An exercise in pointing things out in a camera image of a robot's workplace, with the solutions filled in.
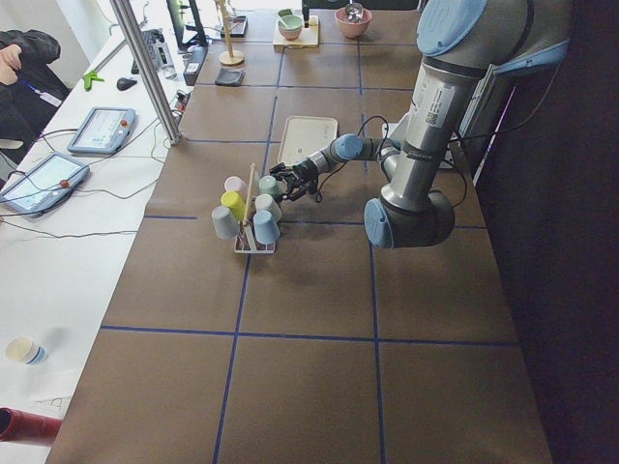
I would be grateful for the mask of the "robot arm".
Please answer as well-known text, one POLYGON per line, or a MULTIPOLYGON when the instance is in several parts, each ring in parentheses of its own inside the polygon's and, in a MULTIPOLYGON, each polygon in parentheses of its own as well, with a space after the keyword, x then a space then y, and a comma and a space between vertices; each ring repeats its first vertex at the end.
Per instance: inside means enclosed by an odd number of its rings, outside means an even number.
POLYGON ((536 72, 567 53, 572 1, 430 1, 417 29, 421 66, 409 111, 396 139, 345 134, 327 147, 270 174, 285 184, 278 201, 318 191, 320 175, 353 160, 380 164, 388 184, 368 201, 364 224, 376 247, 428 247, 455 225, 454 208, 432 184, 450 138, 478 82, 498 73, 536 72))

